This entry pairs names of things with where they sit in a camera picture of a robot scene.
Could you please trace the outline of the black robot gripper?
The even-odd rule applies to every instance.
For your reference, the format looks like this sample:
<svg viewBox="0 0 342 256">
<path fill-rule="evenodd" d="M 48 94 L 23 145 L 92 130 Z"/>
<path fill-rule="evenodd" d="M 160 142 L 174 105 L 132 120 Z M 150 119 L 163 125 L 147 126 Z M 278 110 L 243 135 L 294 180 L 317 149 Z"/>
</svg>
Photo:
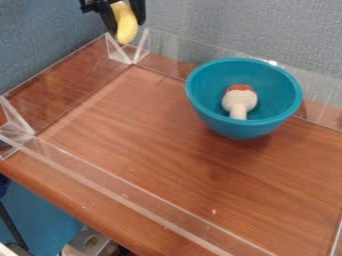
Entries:
<svg viewBox="0 0 342 256">
<path fill-rule="evenodd" d="M 100 13 L 105 27 L 111 33 L 116 33 L 117 24 L 111 9 L 111 5 L 123 1 L 128 4 L 135 14 L 138 24 L 146 22 L 146 0 L 79 0 L 83 12 L 95 11 Z"/>
</svg>

